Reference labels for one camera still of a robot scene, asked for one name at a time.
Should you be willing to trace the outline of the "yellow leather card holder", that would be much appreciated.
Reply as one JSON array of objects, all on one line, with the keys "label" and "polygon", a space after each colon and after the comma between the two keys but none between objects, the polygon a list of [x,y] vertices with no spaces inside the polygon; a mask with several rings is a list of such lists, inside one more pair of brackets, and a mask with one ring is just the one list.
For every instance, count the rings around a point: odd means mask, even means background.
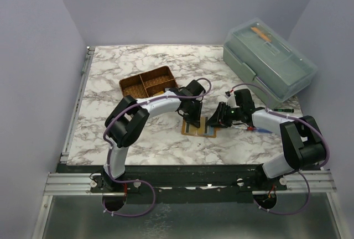
[{"label": "yellow leather card holder", "polygon": [[202,116],[200,120],[200,127],[197,128],[186,121],[183,121],[181,134],[185,136],[193,137],[203,137],[203,138],[216,138],[218,128],[208,126],[206,122],[209,120],[208,117]]}]

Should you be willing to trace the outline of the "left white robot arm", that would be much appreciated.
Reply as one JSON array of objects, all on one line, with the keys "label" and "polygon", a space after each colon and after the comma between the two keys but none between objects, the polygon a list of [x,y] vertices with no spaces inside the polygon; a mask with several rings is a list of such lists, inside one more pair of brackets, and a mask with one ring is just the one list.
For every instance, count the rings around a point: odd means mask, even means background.
[{"label": "left white robot arm", "polygon": [[130,183],[153,186],[144,180],[123,180],[128,150],[140,137],[147,121],[169,112],[178,113],[185,122],[198,124],[202,109],[202,100],[211,91],[211,81],[201,77],[192,80],[182,88],[169,88],[160,95],[148,98],[125,96],[105,121],[103,140],[109,144],[106,163],[103,166],[101,180],[92,178],[97,188],[104,186],[111,192],[122,186],[126,189]]}]

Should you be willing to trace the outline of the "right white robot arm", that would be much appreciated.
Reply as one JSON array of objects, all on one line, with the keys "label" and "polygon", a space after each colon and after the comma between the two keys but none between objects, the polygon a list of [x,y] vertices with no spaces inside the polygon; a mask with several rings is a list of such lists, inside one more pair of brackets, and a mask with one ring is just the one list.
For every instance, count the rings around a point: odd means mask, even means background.
[{"label": "right white robot arm", "polygon": [[263,129],[281,137],[282,154],[256,167],[254,183],[257,188],[267,190],[273,186],[274,178],[328,161],[328,146],[313,117],[296,118],[256,107],[249,89],[233,93],[236,106],[220,102],[206,122],[208,126],[229,128],[243,123],[248,128]]}]

